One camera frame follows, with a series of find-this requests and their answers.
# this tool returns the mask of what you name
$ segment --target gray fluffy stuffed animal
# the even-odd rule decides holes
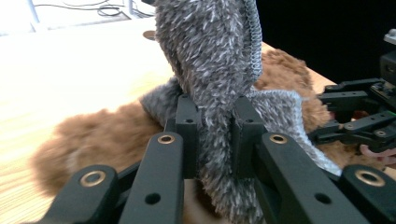
[[[231,117],[240,95],[250,100],[269,132],[293,137],[319,167],[340,174],[305,135],[303,99],[295,91],[252,86],[262,73],[254,0],[162,0],[156,5],[156,38],[175,77],[141,103],[161,125],[175,116],[181,93],[197,104],[202,114],[199,177],[217,212],[232,223],[263,222],[252,179],[235,179],[231,171]]]

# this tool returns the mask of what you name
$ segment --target table surface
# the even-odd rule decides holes
[[[64,118],[136,100],[173,75],[154,19],[0,37],[0,223],[39,220],[51,197],[29,159]],[[262,50],[271,49],[262,44]],[[332,82],[311,70],[316,92]]]

